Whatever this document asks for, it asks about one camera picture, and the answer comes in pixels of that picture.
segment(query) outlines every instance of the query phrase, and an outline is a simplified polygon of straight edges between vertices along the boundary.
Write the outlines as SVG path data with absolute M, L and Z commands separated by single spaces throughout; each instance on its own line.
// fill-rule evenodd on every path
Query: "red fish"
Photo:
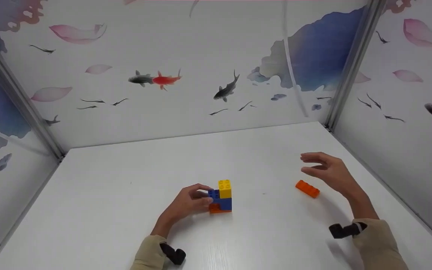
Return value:
M 161 90 L 163 90 L 163 89 L 166 90 L 166 88 L 164 88 L 164 86 L 169 85 L 169 84 L 174 84 L 174 82 L 181 79 L 180 72 L 181 72 L 181 69 L 178 70 L 178 77 L 172 77 L 172 76 L 165 77 L 165 76 L 161 75 L 161 72 L 159 72 L 159 70 L 158 70 L 157 77 L 153 78 L 153 83 L 159 84 L 159 88 Z

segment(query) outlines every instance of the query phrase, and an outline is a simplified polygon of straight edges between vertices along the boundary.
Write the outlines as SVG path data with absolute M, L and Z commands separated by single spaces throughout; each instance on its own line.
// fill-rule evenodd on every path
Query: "hand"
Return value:
M 193 212 L 209 210 L 209 204 L 213 202 L 213 199 L 208 197 L 208 193 L 202 192 L 200 189 L 212 190 L 209 186 L 200 183 L 183 188 L 168 208 L 161 214 L 151 235 L 159 235 L 167 238 L 171 227 L 176 222 Z
M 320 164 L 312 167 L 302 167 L 301 171 L 309 176 L 323 180 L 345 198 L 350 198 L 353 193 L 362 191 L 341 159 L 323 152 L 317 152 L 303 153 L 301 154 L 301 160 L 305 163 Z

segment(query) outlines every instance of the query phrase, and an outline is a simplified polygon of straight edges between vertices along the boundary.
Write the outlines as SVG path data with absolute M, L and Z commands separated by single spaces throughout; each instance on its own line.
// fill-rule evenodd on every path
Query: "yellow lego brick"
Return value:
M 230 180 L 218 181 L 219 186 L 219 197 L 221 199 L 231 198 L 231 182 Z

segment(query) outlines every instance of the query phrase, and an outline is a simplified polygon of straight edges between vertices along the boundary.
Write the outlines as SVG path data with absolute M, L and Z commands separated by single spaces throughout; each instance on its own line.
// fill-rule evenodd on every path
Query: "metal frame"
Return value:
M 334 95 L 333 106 L 331 106 L 324 122 L 324 126 L 331 132 L 334 132 L 338 124 L 339 116 L 353 87 L 354 79 L 358 74 L 366 49 L 371 41 L 371 36 L 374 34 L 376 24 L 384 11 L 385 5 L 386 0 L 369 0 L 367 2 L 366 10 L 362 15 L 360 26 L 343 69 L 341 76 L 343 79 L 339 82 L 336 94 Z
M 44 147 L 57 159 L 58 162 L 65 156 L 60 144 L 48 130 L 45 120 L 30 102 L 23 88 L 15 79 L 9 67 L 0 54 L 0 85 L 14 105 L 18 108 L 24 119 L 29 123 L 33 132 L 41 140 Z

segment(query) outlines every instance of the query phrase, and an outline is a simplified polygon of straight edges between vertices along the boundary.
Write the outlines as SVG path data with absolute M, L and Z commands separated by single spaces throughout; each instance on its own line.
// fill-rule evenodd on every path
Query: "blue lego brick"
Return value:
M 219 189 L 208 190 L 209 197 L 213 198 L 213 200 L 217 200 L 220 198 Z
M 224 198 L 224 199 L 213 199 L 213 203 L 219 204 L 219 209 L 221 211 L 233 210 L 233 198 Z

